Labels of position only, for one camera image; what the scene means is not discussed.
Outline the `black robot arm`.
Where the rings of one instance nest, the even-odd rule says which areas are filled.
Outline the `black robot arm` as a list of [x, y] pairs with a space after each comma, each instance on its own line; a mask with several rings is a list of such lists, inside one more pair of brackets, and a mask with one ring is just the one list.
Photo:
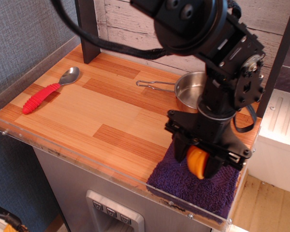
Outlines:
[[205, 63], [206, 82], [197, 112], [170, 110], [166, 129], [172, 133], [174, 156], [186, 160], [199, 179], [221, 167], [241, 170], [251, 151], [235, 136], [235, 115], [260, 101], [264, 51], [257, 36], [239, 23], [237, 9], [225, 0], [133, 0], [131, 5], [154, 20], [161, 46], [169, 53], [193, 55]]

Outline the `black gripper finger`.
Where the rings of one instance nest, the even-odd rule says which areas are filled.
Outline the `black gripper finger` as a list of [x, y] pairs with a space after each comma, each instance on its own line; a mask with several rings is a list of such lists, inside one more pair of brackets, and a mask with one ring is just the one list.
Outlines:
[[223, 167], [226, 159], [219, 156], [210, 156], [206, 162], [204, 177], [210, 179]]
[[174, 135], [174, 158], [177, 162], [181, 162], [187, 155], [187, 151], [191, 146], [191, 138], [182, 135]]

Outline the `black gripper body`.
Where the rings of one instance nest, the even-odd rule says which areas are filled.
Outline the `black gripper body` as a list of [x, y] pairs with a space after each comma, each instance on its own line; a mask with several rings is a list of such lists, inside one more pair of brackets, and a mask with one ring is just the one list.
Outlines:
[[241, 169], [245, 161], [252, 156], [252, 152], [231, 129], [235, 115], [236, 111], [233, 109], [215, 113], [201, 102], [197, 113], [168, 111], [169, 120], [165, 129], [173, 136], [191, 138], [191, 146], [206, 151], [210, 156], [224, 157], [224, 166]]

